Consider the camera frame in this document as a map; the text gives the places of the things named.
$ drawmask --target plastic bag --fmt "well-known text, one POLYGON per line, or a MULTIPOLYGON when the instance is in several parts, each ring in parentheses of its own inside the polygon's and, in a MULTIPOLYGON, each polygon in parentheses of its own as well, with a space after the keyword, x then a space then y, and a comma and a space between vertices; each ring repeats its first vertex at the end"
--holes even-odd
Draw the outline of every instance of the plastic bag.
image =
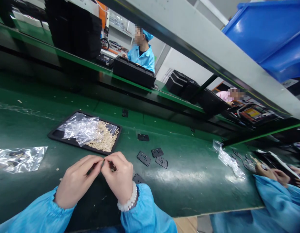
POLYGON ((78 122, 85 117, 83 113, 76 112, 64 124, 57 128, 59 131, 65 131, 66 127, 70 127, 72 122, 78 122))
POLYGON ((79 146, 83 146, 86 143, 96 140, 101 142, 103 134, 98 130, 99 117, 83 118, 79 122, 79 127, 76 130, 76 141, 79 146))
POLYGON ((48 147, 0 149, 0 167, 10 173, 38 170, 48 147))
POLYGON ((222 150, 222 145, 223 143, 213 140, 212 142, 213 147, 215 148, 216 151, 219 152, 219 156, 218 158, 226 165, 226 166, 230 166, 233 171, 234 174, 239 177, 239 178, 243 178, 246 179, 246 175, 245 173, 238 167, 237 165, 237 161, 233 158, 231 158, 227 152, 222 150))

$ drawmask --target blue work uniform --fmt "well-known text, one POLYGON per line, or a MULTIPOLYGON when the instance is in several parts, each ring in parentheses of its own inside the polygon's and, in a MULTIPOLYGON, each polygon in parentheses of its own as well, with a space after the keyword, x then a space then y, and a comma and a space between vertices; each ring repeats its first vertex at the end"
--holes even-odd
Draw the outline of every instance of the blue work uniform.
POLYGON ((300 233, 300 188, 254 175, 265 208, 210 216, 214 232, 300 233))
POLYGON ((149 49, 144 52, 141 56, 139 56, 139 46, 134 46, 127 54, 127 57, 130 61, 134 63, 138 63, 142 67, 154 71, 154 54, 151 49, 151 45, 149 45, 149 49))
MULTIPOLYGON (((0 233, 64 232, 75 207, 62 209, 53 201, 57 188, 38 197, 21 213, 2 223, 0 233)), ((121 223, 125 232, 177 233, 174 220, 154 203, 149 186, 138 184, 137 189, 139 196, 136 206, 121 213, 121 223)), ((95 232, 115 233, 119 231, 118 228, 108 227, 95 232)))

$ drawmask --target cable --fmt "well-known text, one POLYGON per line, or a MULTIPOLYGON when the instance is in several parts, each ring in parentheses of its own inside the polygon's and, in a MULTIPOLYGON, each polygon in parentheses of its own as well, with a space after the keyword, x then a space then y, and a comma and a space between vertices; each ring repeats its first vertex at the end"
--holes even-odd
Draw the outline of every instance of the cable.
POLYGON ((106 11, 106 10, 104 10, 104 9, 100 6, 100 4, 98 4, 98 5, 99 5, 99 8, 102 9, 103 12, 108 13, 108 12, 110 11, 110 9, 106 11))

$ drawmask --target white bead bracelet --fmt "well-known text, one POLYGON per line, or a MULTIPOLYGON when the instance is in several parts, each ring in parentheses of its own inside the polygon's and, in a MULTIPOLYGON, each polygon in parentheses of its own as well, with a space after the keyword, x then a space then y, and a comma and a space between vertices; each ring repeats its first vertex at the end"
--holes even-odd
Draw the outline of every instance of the white bead bracelet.
POLYGON ((118 208, 119 208, 119 210, 122 211, 122 212, 129 211, 135 205, 136 198, 137 198, 137 185, 133 181, 133 193, 132 193, 132 197, 131 197, 131 199, 128 200, 128 202, 125 205, 121 205, 120 202, 118 201, 118 208))

